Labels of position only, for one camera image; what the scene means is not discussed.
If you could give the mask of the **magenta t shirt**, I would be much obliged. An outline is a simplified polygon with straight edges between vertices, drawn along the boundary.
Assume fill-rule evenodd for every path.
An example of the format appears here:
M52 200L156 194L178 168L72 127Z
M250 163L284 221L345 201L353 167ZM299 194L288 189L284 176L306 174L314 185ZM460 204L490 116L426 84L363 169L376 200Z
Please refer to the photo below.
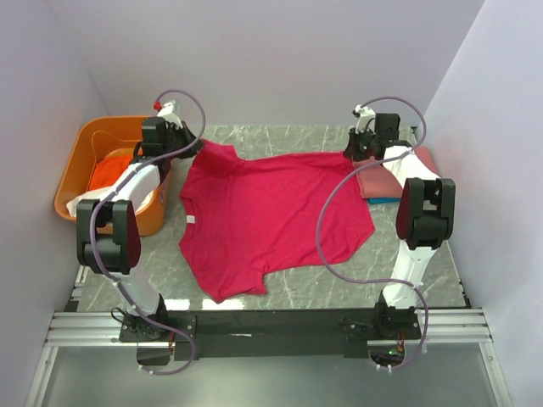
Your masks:
M265 294L266 274L348 260L375 231L357 181L326 202L351 169L340 152L243 159L205 142L180 192L179 247L199 287L220 303Z

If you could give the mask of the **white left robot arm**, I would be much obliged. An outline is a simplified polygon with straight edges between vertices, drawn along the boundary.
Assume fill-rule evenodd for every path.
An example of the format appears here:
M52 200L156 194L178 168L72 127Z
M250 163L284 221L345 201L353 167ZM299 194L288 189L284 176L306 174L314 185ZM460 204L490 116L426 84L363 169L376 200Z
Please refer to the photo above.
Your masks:
M180 119L151 116L143 119L141 132L130 164L115 183L99 198L77 204L77 258L107 278L126 301L123 326L150 341L189 340L170 322L162 295L138 266L141 238L135 212L166 180L172 160L194 157L203 143Z

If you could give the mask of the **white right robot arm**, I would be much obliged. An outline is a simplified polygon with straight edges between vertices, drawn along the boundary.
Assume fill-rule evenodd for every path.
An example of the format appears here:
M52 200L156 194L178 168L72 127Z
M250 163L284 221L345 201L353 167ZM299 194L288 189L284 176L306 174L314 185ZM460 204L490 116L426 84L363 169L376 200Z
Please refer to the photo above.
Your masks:
M372 330L377 337L396 338L418 325L416 290L429 261L453 231L456 185L429 169L417 149L400 139L400 116L369 107L353 111L344 156L353 163L384 160L382 166L402 187L395 229L400 239L392 281L374 307Z

